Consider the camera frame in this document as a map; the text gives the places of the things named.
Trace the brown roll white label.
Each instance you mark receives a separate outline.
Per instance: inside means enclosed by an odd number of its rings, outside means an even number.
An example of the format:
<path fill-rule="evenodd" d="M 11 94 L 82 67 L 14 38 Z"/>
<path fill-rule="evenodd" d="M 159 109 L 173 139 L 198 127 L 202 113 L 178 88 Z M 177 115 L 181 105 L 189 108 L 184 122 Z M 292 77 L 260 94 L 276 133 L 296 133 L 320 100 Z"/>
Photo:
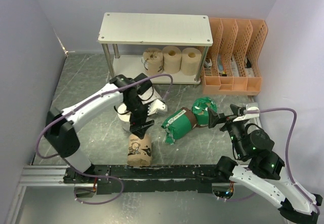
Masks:
<path fill-rule="evenodd" d="M 147 167 L 152 161 L 152 141 L 148 134 L 143 139 L 131 134 L 129 136 L 127 164 L 132 167 Z"/>

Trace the green paper roll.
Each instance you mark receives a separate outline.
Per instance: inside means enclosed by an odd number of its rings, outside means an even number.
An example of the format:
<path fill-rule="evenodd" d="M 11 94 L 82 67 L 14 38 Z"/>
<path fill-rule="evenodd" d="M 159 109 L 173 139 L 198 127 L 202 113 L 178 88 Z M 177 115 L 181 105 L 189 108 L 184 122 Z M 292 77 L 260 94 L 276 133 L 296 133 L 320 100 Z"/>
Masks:
<path fill-rule="evenodd" d="M 209 123 L 208 108 L 217 112 L 217 105 L 215 101 L 209 97 L 201 97 L 195 100 L 192 105 L 191 112 L 197 120 L 198 127 L 206 127 Z"/>

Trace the tan unwrapped paper roll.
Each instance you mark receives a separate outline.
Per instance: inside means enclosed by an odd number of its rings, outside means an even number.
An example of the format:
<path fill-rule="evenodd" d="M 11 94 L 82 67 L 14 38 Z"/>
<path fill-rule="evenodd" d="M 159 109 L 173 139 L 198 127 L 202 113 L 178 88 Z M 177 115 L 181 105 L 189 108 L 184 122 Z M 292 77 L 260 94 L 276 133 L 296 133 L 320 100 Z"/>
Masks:
<path fill-rule="evenodd" d="M 181 71 L 186 76 L 193 76 L 198 70 L 201 52 L 196 48 L 185 48 L 182 51 Z"/>
<path fill-rule="evenodd" d="M 180 71 L 182 52 L 178 47 L 166 46 L 162 50 L 164 56 L 164 71 L 174 74 Z"/>

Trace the brown roll with cartoon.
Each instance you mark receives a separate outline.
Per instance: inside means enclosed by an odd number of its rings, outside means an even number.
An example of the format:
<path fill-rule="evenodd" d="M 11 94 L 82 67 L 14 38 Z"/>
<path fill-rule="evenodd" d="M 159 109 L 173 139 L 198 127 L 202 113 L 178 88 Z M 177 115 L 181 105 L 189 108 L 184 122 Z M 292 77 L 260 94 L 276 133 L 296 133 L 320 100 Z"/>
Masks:
<path fill-rule="evenodd" d="M 161 74 L 164 66 L 164 55 L 158 48 L 147 48 L 143 52 L 144 68 L 149 76 Z"/>

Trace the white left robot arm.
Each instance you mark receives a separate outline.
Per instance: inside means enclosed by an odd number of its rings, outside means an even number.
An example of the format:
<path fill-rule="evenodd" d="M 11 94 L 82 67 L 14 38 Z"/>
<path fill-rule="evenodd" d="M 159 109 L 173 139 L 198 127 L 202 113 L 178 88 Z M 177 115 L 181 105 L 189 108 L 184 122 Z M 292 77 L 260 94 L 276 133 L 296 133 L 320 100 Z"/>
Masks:
<path fill-rule="evenodd" d="M 94 165 L 80 149 L 78 131 L 106 108 L 124 103 L 130 113 L 130 132 L 143 139 L 147 129 L 154 124 L 153 120 L 147 120 L 151 104 L 141 98 L 151 86 L 150 78 L 144 74 L 135 79 L 120 74 L 76 105 L 63 110 L 50 109 L 41 135 L 62 159 L 76 169 L 76 177 L 88 183 L 95 176 Z"/>

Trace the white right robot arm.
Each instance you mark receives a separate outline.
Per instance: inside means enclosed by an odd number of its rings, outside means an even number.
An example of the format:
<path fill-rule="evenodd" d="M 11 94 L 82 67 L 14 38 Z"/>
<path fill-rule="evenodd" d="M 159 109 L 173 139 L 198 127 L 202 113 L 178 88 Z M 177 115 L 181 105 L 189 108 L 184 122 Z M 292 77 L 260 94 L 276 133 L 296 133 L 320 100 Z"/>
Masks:
<path fill-rule="evenodd" d="M 289 158 L 282 159 L 273 151 L 274 141 L 258 126 L 249 131 L 251 118 L 257 118 L 265 110 L 256 103 L 239 107 L 231 104 L 232 114 L 218 114 L 208 108 L 209 128 L 218 124 L 222 132 L 228 132 L 233 155 L 222 156 L 215 169 L 215 178 L 239 183 L 263 197 L 275 206 L 281 216 L 293 223 L 317 223 L 322 196 L 306 191 L 294 180 Z"/>

